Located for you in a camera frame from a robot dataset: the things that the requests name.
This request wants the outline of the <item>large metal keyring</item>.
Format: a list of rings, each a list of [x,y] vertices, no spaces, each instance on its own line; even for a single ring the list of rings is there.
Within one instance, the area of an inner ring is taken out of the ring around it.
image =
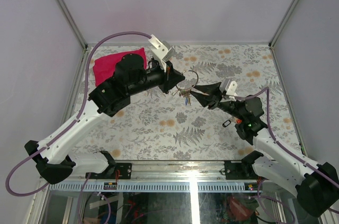
[[[185,80],[175,86],[173,96],[178,95],[181,97],[182,90],[192,90],[199,82],[199,75],[194,70],[185,70],[181,74],[185,76]]]

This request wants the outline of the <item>key with blue tag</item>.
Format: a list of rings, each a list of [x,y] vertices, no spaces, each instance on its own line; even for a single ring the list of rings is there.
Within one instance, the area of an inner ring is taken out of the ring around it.
[[[190,96],[187,96],[185,98],[185,105],[191,105],[191,98],[190,98]]]

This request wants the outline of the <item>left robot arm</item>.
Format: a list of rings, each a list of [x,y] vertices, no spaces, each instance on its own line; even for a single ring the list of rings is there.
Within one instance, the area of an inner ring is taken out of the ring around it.
[[[145,69],[143,58],[135,53],[122,57],[113,75],[89,93],[78,114],[69,118],[49,138],[30,140],[25,150],[32,156],[40,176],[49,184],[58,184],[74,175],[92,173],[95,178],[113,178],[116,162],[106,150],[93,154],[72,152],[75,145],[107,117],[115,116],[130,104],[131,96],[159,87],[168,93],[185,77],[170,61],[163,69],[157,60]]]

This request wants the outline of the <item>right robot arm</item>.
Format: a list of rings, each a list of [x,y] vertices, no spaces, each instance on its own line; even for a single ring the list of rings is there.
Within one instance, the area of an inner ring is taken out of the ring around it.
[[[259,93],[237,96],[235,81],[196,85],[190,91],[197,101],[210,110],[220,109],[237,119],[239,137],[256,148],[241,166],[246,178],[267,178],[291,193],[311,216],[320,217],[338,201],[338,174],[328,162],[323,164],[285,144],[272,131],[270,115]]]

